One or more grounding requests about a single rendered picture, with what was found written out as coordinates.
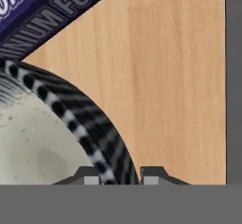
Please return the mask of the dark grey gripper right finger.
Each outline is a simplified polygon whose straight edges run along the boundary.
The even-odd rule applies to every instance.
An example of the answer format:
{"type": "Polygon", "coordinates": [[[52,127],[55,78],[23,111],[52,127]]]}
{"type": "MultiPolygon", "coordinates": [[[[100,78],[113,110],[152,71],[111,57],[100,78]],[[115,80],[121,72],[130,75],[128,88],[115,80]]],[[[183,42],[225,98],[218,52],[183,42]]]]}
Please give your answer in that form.
{"type": "Polygon", "coordinates": [[[141,185],[166,185],[167,183],[188,185],[188,182],[170,176],[163,166],[141,166],[141,185]]]}

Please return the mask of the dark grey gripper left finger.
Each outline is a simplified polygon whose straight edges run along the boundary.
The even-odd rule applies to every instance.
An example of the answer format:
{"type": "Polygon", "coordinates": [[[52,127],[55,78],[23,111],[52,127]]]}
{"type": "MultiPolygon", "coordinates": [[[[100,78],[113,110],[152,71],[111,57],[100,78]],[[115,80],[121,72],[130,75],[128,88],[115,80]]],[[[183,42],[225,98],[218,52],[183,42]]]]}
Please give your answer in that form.
{"type": "Polygon", "coordinates": [[[57,184],[99,185],[100,178],[93,166],[81,166],[73,176],[55,182],[57,184]]]}

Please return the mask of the black and white checked bowl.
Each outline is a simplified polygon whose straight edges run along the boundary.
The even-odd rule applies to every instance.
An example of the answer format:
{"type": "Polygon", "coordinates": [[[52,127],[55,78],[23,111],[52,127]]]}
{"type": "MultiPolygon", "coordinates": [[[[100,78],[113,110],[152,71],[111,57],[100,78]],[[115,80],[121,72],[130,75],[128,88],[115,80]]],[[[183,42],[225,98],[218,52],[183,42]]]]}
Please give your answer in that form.
{"type": "Polygon", "coordinates": [[[42,68],[0,58],[0,184],[60,182],[80,165],[103,184],[139,182],[118,130],[89,96],[42,68]]]}

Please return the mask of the purple aluminium foil box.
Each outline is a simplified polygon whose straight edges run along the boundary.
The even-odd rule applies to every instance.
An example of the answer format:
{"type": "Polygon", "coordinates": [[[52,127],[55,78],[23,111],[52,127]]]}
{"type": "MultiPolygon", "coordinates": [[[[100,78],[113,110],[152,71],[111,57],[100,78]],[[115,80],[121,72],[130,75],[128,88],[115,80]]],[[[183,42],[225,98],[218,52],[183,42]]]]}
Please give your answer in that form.
{"type": "Polygon", "coordinates": [[[100,0],[0,0],[0,57],[22,60],[100,0]]]}

